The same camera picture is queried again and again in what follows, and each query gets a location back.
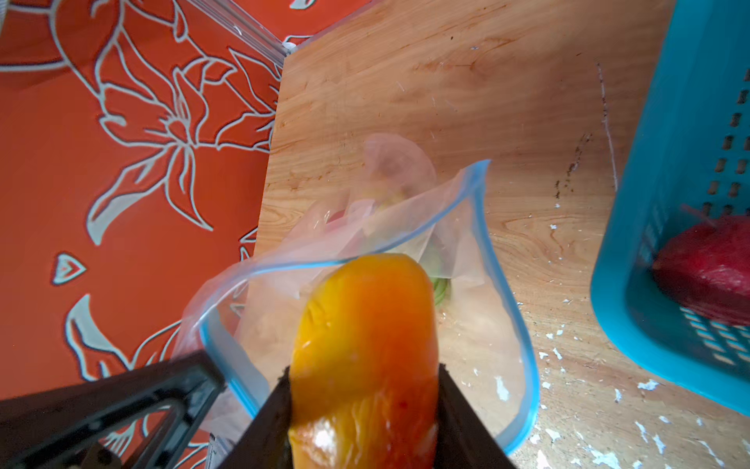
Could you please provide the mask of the clear zip top bag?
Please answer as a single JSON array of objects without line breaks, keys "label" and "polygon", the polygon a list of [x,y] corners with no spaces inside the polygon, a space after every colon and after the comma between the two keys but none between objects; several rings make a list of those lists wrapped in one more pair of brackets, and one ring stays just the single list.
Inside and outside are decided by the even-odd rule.
[{"label": "clear zip top bag", "polygon": [[291,360],[310,295],[331,273],[376,253],[420,265],[437,244],[454,258],[449,297],[436,307],[439,359],[498,446],[515,451],[537,418],[540,382],[486,226],[488,162],[439,183],[429,156],[395,134],[370,136],[363,160],[361,175],[315,202],[279,246],[230,266],[189,301],[175,353],[206,351],[229,385],[204,428],[223,442],[247,429]]}]

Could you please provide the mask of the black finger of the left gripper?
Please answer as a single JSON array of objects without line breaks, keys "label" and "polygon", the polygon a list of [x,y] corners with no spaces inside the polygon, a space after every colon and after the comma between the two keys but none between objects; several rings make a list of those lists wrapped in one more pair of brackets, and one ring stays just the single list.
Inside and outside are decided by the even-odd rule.
[{"label": "black finger of the left gripper", "polygon": [[81,462],[109,433],[162,414],[123,465],[173,468],[225,387],[220,369],[198,351],[96,382],[4,400],[1,465],[62,468]]}]

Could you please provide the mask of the orange red tomato toy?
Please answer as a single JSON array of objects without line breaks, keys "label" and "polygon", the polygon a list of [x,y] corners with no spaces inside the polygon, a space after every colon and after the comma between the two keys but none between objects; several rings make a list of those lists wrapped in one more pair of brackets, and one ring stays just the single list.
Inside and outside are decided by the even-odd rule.
[{"label": "orange red tomato toy", "polygon": [[294,467],[432,467],[439,346],[422,267],[377,254],[331,273],[305,307],[289,379]]}]

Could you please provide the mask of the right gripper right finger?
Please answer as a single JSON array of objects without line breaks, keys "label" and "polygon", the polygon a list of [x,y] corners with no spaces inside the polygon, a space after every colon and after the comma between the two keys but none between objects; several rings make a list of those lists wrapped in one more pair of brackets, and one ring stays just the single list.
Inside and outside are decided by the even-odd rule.
[{"label": "right gripper right finger", "polygon": [[439,365],[436,468],[516,468],[484,427],[444,363]]}]

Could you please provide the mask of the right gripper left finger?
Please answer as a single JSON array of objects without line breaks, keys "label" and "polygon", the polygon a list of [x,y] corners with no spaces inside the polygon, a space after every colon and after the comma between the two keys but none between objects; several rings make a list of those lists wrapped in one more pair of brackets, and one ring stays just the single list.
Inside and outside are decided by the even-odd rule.
[{"label": "right gripper left finger", "polygon": [[288,438],[292,399],[290,367],[283,371],[273,392],[219,468],[293,468]]}]

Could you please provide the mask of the green cabbage toy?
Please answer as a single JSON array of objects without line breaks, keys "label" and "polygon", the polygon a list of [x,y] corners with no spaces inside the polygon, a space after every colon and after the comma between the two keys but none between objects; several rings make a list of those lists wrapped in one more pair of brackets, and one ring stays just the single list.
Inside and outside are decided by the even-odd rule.
[{"label": "green cabbage toy", "polygon": [[450,294],[454,266],[453,255],[444,247],[430,244],[422,254],[420,265],[433,285],[435,306],[439,308]]}]

